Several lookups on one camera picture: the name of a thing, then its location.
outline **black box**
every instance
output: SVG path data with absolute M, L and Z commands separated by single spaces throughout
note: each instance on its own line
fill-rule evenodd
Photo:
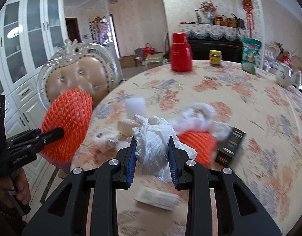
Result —
M 240 143 L 245 136 L 245 132 L 233 128 L 228 138 L 218 148 L 218 155 L 215 161 L 223 166 L 228 166 L 235 153 L 238 151 Z

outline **silver screw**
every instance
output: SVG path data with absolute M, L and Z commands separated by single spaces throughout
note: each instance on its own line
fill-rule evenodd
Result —
M 74 173 L 75 175 L 78 175 L 78 174 L 80 174 L 82 172 L 82 168 L 74 168 L 73 170 L 72 170 L 72 173 Z
M 224 172 L 225 174 L 227 174 L 227 175 L 232 174 L 232 170 L 231 170 L 230 168 L 224 168 L 224 169 L 223 169 L 223 172 Z
M 194 160 L 188 160 L 188 161 L 186 161 L 186 164 L 188 165 L 188 166 L 195 166 L 196 165 L 196 162 L 194 161 Z
M 109 164 L 112 165 L 112 166 L 115 166 L 115 165 L 118 164 L 118 160 L 112 159 L 112 160 L 110 160 Z

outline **round table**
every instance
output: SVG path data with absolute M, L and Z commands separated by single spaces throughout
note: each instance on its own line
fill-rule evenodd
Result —
M 92 137 L 108 126 L 117 129 L 118 120 L 126 118 L 124 100 L 131 97 L 145 98 L 148 117 L 165 119 L 177 116 L 193 102 L 212 105 L 217 111 L 215 120 L 246 133 L 230 168 L 263 204 L 283 235 L 294 226 L 302 214 L 302 93 L 295 87 L 282 88 L 274 75 L 260 69 L 251 75 L 233 62 L 223 62 L 218 68 L 197 60 L 187 73 L 173 72 L 170 65 L 153 68 L 119 85 L 95 108 L 71 169 L 97 168 L 115 157 L 113 150 L 102 154 Z M 133 197 L 141 185 L 178 194 L 175 210 L 136 202 Z M 211 200 L 213 232 L 217 235 L 215 203 Z M 142 176 L 137 164 L 132 187 L 117 190 L 119 233 L 184 236 L 187 203 L 186 191 L 177 192 L 171 183 Z

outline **cabinet handle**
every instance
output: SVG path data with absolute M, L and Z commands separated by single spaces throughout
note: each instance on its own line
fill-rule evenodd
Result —
M 21 94 L 21 96 L 24 96 L 29 90 L 30 90 L 30 89 L 27 89 L 25 92 L 23 92 L 23 93 Z
M 23 116 L 24 116 L 26 122 L 29 122 L 29 120 L 28 120 L 28 118 L 26 117 L 26 115 L 24 114 L 24 112 L 23 112 Z
M 26 125 L 24 124 L 24 121 L 21 119 L 20 116 L 19 116 L 19 119 L 20 119 L 20 121 L 22 122 L 23 126 L 26 126 Z

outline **green snack bag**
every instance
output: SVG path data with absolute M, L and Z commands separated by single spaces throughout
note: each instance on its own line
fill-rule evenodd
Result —
M 242 70 L 250 74 L 256 74 L 256 56 L 261 48 L 261 42 L 244 37 L 243 40 Z

